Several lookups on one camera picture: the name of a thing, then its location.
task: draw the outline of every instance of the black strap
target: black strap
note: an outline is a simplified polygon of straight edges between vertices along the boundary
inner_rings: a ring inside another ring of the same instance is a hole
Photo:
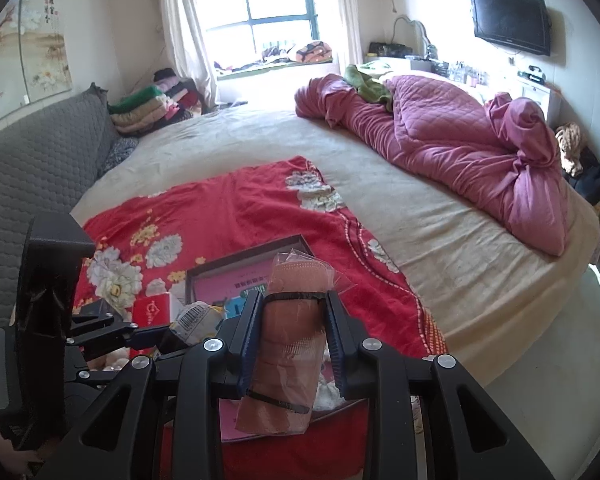
[[[267,303],[271,303],[272,301],[314,300],[320,302],[325,301],[326,297],[327,295],[324,292],[276,292],[269,294],[264,298],[264,300],[262,300],[262,307],[264,308]],[[273,399],[272,397],[254,392],[250,388],[247,389],[245,395],[251,397],[251,399],[266,402],[267,404],[272,404],[273,406],[277,406],[279,408],[285,408],[286,410],[290,410],[294,413],[301,413],[301,415],[306,415],[310,411],[308,406],[303,406],[302,404],[292,404],[291,402],[286,402],[284,400]]]
[[[272,404],[273,406],[284,408],[285,410],[289,410],[294,413],[300,413],[301,415],[306,415],[310,410],[308,406],[303,406],[302,404],[292,404],[291,402],[285,402],[284,400],[273,399],[272,397],[267,397],[266,395],[254,392],[250,388],[247,389],[246,395],[251,397],[251,399],[266,402],[267,404]]]

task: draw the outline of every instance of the barcode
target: barcode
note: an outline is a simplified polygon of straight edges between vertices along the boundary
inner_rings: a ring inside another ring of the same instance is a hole
[[[178,320],[178,324],[187,332],[191,332],[205,315],[206,308],[202,305],[193,305]]]

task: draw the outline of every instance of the red box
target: red box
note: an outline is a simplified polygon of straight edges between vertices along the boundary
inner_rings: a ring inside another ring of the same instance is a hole
[[[165,292],[156,296],[140,298],[134,302],[131,311],[131,321],[137,323],[139,327],[167,325],[174,321],[178,314],[184,309],[182,304],[173,294]],[[154,349],[146,348],[144,350],[133,350],[129,352],[129,358],[133,359],[137,355],[152,354]]]

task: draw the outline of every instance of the green blanket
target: green blanket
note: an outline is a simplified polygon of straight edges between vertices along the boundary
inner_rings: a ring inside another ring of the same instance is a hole
[[[135,94],[131,94],[129,97],[125,97],[117,104],[107,105],[107,107],[109,107],[110,114],[126,114],[143,105],[149,99],[158,97],[158,95],[162,95],[162,91],[158,87],[151,85],[139,90]]]
[[[344,81],[358,91],[358,95],[367,103],[384,103],[388,112],[394,111],[394,96],[382,83],[363,74],[355,65],[349,65],[344,71]]]

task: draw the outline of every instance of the white bed sheet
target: white bed sheet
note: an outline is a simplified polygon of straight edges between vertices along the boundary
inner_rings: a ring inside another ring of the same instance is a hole
[[[292,110],[248,107],[143,138],[72,214],[84,224],[134,196],[295,155],[313,161],[374,233],[432,312],[451,353],[482,384],[547,329],[600,244],[593,209],[572,190],[568,248],[553,258],[442,186],[392,166],[349,132]]]

